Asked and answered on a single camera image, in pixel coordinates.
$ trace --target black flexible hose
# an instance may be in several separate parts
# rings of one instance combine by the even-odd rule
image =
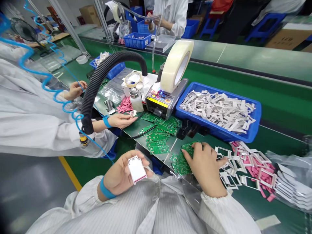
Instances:
[[[136,52],[119,51],[105,58],[92,74],[90,78],[90,83],[88,84],[88,88],[84,94],[84,98],[82,101],[81,114],[83,114],[84,117],[81,120],[81,122],[83,125],[84,132],[87,135],[90,135],[94,132],[91,120],[91,112],[94,99],[98,93],[98,90],[103,80],[114,66],[125,61],[138,62],[141,66],[142,76],[147,76],[146,62],[142,57],[142,55]]]

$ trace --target cardboard box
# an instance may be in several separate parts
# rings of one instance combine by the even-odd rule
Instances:
[[[267,43],[265,47],[293,50],[305,39],[307,39],[311,34],[312,30],[283,28]]]
[[[202,25],[202,21],[203,21],[204,17],[202,17],[202,16],[200,16],[200,15],[193,15],[193,16],[190,18],[190,20],[194,20],[194,19],[199,20],[199,24],[198,24],[198,27],[197,27],[197,29],[196,29],[196,34],[197,34],[197,33],[198,33],[198,30],[199,30],[199,28],[200,28],[200,26]]]
[[[312,53],[312,43],[302,50],[302,52]]]
[[[79,8],[79,11],[87,24],[97,24],[98,26],[101,26],[97,11],[95,10],[93,5]]]

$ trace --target masking tape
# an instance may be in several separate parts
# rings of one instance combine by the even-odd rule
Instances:
[[[194,41],[178,40],[172,47],[163,67],[160,87],[172,93],[180,83],[192,55]]]
[[[139,79],[136,83],[129,85],[129,84],[127,84],[127,81],[128,81],[128,79],[133,75],[133,73],[139,74],[139,75],[140,75],[140,79]],[[128,88],[134,88],[134,87],[137,85],[137,83],[139,83],[139,82],[142,81],[142,79],[143,79],[143,78],[142,78],[142,73],[135,71],[135,72],[129,73],[129,74],[125,77],[124,83],[126,84],[126,86],[127,86]]]
[[[105,3],[105,5],[107,5],[110,8],[110,11],[113,13],[114,19],[118,23],[122,23],[122,21],[120,20],[120,18],[118,16],[119,5],[114,3],[114,2],[112,2],[112,1],[109,1],[109,2]],[[121,13],[124,13],[124,9],[122,7],[120,7],[119,10],[120,10]]]

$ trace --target hand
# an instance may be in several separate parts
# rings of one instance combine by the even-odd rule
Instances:
[[[119,195],[128,190],[133,185],[130,170],[128,167],[128,159],[136,155],[142,160],[142,164],[144,167],[149,165],[149,161],[144,158],[144,155],[140,151],[131,150],[123,154],[105,174],[103,180],[104,186],[112,194]],[[147,168],[144,169],[147,177],[152,177],[154,175],[152,171],[148,170]],[[101,198],[103,197],[103,194],[98,192],[98,195],[99,199],[103,201],[103,199]]]
[[[109,117],[107,120],[112,127],[125,128],[132,124],[135,120],[137,120],[137,117],[131,117],[130,115],[123,114],[115,114]]]
[[[192,144],[192,147],[194,148],[193,158],[185,150],[182,152],[202,190],[209,197],[225,197],[227,191],[221,182],[219,168],[228,159],[223,157],[217,161],[216,151],[206,142],[196,142]]]
[[[88,87],[87,83],[84,81],[79,81],[79,84],[84,89]],[[69,92],[64,94],[64,98],[66,100],[73,101],[75,98],[79,97],[82,94],[83,90],[79,84],[77,81],[71,84]]]

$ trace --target desk fan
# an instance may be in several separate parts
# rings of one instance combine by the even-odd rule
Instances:
[[[27,22],[19,18],[12,18],[10,20],[11,29],[14,33],[18,36],[23,38],[26,41],[36,42],[41,49],[44,51],[40,53],[40,56],[43,57],[44,55],[49,54],[50,52],[38,41],[38,34],[36,30]]]

